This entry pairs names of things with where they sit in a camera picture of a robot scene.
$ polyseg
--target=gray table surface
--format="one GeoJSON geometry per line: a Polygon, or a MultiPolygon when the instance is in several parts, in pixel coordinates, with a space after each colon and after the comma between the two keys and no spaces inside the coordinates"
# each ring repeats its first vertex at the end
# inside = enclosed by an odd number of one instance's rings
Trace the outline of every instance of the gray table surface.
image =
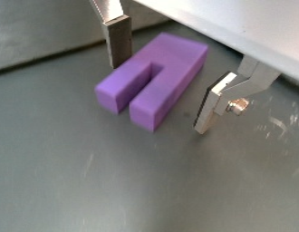
{"type": "Polygon", "coordinates": [[[240,54],[177,23],[135,33],[136,50],[160,32],[211,51],[155,133],[97,105],[105,44],[0,74],[0,232],[299,232],[299,89],[279,79],[201,136],[240,54]]]}
{"type": "MultiPolygon", "coordinates": [[[[165,16],[131,2],[133,29],[165,16]]],[[[0,70],[104,40],[89,0],[0,0],[0,70]]]]}

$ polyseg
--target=gray tabletop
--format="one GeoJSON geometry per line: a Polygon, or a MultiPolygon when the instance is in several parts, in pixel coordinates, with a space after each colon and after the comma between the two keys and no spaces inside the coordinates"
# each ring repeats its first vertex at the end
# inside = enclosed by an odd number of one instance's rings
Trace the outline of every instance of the gray tabletop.
{"type": "Polygon", "coordinates": [[[279,79],[203,136],[207,86],[240,54],[209,44],[201,72],[155,133],[99,105],[107,45],[0,73],[0,232],[299,232],[299,90],[279,79]]]}

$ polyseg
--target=purple block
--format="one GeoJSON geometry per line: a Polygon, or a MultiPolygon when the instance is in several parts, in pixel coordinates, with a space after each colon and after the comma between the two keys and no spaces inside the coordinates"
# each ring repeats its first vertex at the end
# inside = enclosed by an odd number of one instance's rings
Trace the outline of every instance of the purple block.
{"type": "Polygon", "coordinates": [[[207,44],[160,34],[97,85],[100,104],[119,113],[129,103],[131,119],[155,131],[199,72],[207,44]]]}

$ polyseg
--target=screw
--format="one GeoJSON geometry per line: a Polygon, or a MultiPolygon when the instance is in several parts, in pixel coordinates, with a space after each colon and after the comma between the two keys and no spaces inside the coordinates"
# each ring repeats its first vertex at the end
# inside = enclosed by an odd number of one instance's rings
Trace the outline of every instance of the screw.
{"type": "Polygon", "coordinates": [[[233,100],[229,102],[227,111],[232,111],[237,116],[240,116],[247,110],[249,101],[244,98],[233,100]]]}

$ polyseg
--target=scratch on surface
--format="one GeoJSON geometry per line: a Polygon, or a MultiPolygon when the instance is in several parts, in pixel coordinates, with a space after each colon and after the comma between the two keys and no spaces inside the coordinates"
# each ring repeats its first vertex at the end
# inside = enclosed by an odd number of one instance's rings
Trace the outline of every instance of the scratch on surface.
{"type": "Polygon", "coordinates": [[[295,172],[292,173],[292,177],[295,178],[299,175],[299,168],[295,170],[295,172]]]}
{"type": "Polygon", "coordinates": [[[85,170],[84,170],[84,177],[87,176],[87,173],[89,171],[89,168],[91,168],[91,165],[92,165],[92,161],[95,159],[95,154],[92,153],[89,158],[88,158],[88,161],[87,161],[87,164],[85,164],[85,170]]]}
{"type": "Polygon", "coordinates": [[[127,218],[125,218],[125,217],[127,217],[127,213],[125,213],[125,208],[124,208],[123,206],[121,206],[121,211],[123,211],[123,213],[124,213],[124,226],[125,226],[125,224],[127,224],[127,223],[125,223],[125,220],[127,220],[127,218]]]}
{"type": "Polygon", "coordinates": [[[297,122],[297,119],[299,119],[299,115],[297,114],[292,114],[291,117],[289,117],[289,121],[291,121],[291,125],[293,125],[296,122],[297,122]]]}
{"type": "Polygon", "coordinates": [[[276,119],[273,117],[269,117],[269,121],[281,128],[281,130],[283,130],[283,132],[280,134],[280,137],[281,137],[288,130],[285,124],[283,123],[283,121],[280,121],[279,119],[276,119]]]}

